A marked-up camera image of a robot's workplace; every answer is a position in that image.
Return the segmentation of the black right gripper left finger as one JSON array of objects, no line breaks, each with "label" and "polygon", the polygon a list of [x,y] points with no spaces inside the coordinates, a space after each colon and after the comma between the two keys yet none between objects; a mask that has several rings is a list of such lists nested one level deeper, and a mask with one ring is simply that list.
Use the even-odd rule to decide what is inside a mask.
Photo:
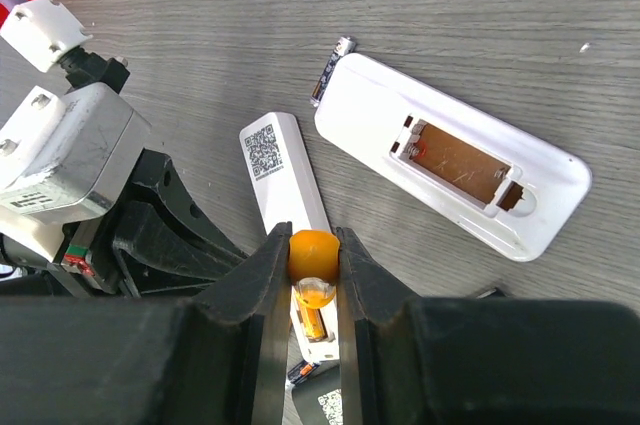
[{"label": "black right gripper left finger", "polygon": [[1,285],[5,424],[278,424],[292,227],[191,298],[79,299]]}]

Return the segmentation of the white remote with orange batteries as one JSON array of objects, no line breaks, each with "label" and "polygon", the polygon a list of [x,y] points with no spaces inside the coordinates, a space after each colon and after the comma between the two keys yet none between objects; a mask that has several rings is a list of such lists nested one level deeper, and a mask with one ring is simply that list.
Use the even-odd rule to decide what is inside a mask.
[{"label": "white remote with orange batteries", "polygon": [[[292,232],[322,230],[330,224],[310,160],[294,115],[269,112],[244,127],[241,148],[266,232],[280,222]],[[317,311],[324,336],[311,338],[300,303],[291,298],[290,317],[303,358],[321,363],[339,358],[338,322],[334,301]]]}]

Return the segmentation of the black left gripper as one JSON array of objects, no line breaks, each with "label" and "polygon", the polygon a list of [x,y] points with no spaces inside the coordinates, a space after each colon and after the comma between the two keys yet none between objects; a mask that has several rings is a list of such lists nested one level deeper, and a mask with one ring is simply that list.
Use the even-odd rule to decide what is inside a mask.
[{"label": "black left gripper", "polygon": [[47,273],[73,296],[194,295],[248,258],[200,209],[169,155],[143,149],[134,199],[103,218],[61,227],[51,259],[1,234],[1,263]]}]

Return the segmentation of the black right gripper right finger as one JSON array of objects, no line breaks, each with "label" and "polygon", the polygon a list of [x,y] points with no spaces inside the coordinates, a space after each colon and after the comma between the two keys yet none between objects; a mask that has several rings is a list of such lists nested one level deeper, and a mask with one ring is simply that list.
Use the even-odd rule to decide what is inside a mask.
[{"label": "black right gripper right finger", "polygon": [[603,301],[429,298],[337,232],[348,424],[635,424],[639,318]]}]

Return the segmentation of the orange handled screwdriver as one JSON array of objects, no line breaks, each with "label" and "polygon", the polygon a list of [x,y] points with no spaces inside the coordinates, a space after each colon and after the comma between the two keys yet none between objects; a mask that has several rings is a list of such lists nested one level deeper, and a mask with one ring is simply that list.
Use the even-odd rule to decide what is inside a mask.
[{"label": "orange handled screwdriver", "polygon": [[330,232],[301,230],[289,240],[288,274],[296,300],[321,309],[336,295],[340,241]]}]

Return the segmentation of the white remote control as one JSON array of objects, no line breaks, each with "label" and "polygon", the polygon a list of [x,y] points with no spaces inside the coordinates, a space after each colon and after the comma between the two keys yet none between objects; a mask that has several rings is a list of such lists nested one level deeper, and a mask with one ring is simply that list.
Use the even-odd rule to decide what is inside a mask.
[{"label": "white remote control", "polygon": [[318,133],[504,257],[542,255],[592,184],[580,158],[366,55],[342,58]]}]

